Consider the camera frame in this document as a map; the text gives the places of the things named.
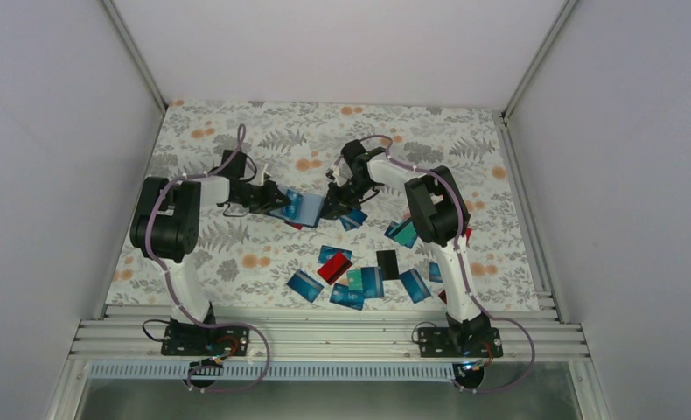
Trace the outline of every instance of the black card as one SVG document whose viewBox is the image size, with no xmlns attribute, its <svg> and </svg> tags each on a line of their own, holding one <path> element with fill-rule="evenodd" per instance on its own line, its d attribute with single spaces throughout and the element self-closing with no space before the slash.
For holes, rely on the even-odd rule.
<svg viewBox="0 0 691 420">
<path fill-rule="evenodd" d="M 381 267 L 381 274 L 384 275 L 384 280 L 400 279 L 400 269 L 397 267 L 397 252 L 392 249 L 376 251 L 376 263 Z"/>
</svg>

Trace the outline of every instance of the ventilation grille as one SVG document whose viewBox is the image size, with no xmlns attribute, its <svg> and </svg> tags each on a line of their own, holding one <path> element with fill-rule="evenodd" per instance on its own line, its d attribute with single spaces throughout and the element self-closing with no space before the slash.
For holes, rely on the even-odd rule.
<svg viewBox="0 0 691 420">
<path fill-rule="evenodd" d="M 92 379 L 185 379 L 189 362 L 162 360 L 97 360 Z M 254 380 L 263 363 L 228 361 L 222 369 L 207 369 L 194 379 Z M 450 363 L 306 363 L 272 362 L 269 381 L 422 381 L 453 378 Z"/>
</svg>

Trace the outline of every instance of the floral pattern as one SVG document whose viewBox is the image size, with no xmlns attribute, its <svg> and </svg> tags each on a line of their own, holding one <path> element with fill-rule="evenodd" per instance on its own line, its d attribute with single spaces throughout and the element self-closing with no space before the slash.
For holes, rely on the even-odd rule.
<svg viewBox="0 0 691 420">
<path fill-rule="evenodd" d="M 488 309 L 537 311 L 507 172 L 499 151 L 492 112 L 475 108 L 337 105 L 310 102 L 174 101 L 157 140 L 150 175 L 199 173 L 218 165 L 234 147 L 237 126 L 248 134 L 243 150 L 280 186 L 325 194 L 325 172 L 343 144 L 370 134 L 394 139 L 397 158 L 424 167 L 446 165 L 460 186 L 471 214 L 471 271 Z M 367 147 L 375 147 L 379 140 Z M 223 305 L 246 307 L 348 309 L 330 304 L 325 287 L 313 304 L 285 284 L 297 269 L 314 278 L 320 246 L 353 252 L 353 266 L 376 264 L 375 251 L 397 249 L 400 271 L 416 267 L 428 279 L 428 247 L 413 249 L 384 236 L 390 221 L 407 215 L 401 193 L 386 188 L 363 205 L 361 228 L 346 232 L 338 220 L 321 220 L 317 229 L 295 230 L 259 214 L 232 218 L 223 209 L 203 207 L 199 243 L 192 253 L 208 297 Z M 235 214 L 240 209 L 227 211 Z M 347 284 L 343 276 L 341 283 Z M 385 282 L 386 296 L 369 299 L 365 310 L 442 310 L 439 283 L 427 282 L 432 296 L 413 304 L 399 281 Z M 160 273 L 138 249 L 124 245 L 108 303 L 168 305 Z"/>
</svg>

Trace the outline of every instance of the gray floor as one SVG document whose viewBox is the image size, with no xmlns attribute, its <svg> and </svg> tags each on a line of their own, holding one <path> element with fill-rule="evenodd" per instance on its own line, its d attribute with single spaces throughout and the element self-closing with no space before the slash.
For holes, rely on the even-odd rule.
<svg viewBox="0 0 691 420">
<path fill-rule="evenodd" d="M 524 364 L 497 364 L 482 388 L 516 377 Z M 215 386 L 231 387 L 230 381 Z M 518 388 L 497 395 L 460 394 L 444 383 L 265 381 L 233 395 L 188 392 L 180 381 L 91 381 L 82 419 L 579 419 L 566 363 L 539 363 Z"/>
</svg>

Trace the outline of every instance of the white wall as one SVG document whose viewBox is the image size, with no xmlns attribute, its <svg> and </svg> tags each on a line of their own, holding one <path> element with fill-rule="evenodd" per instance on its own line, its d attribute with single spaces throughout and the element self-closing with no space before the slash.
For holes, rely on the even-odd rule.
<svg viewBox="0 0 691 420">
<path fill-rule="evenodd" d="M 99 2 L 0 1 L 0 419 L 45 414 L 160 118 Z"/>
<path fill-rule="evenodd" d="M 615 418 L 691 418 L 691 2 L 582 1 L 511 117 Z"/>
<path fill-rule="evenodd" d="M 502 109 L 563 0 L 115 0 L 166 100 Z"/>
</svg>

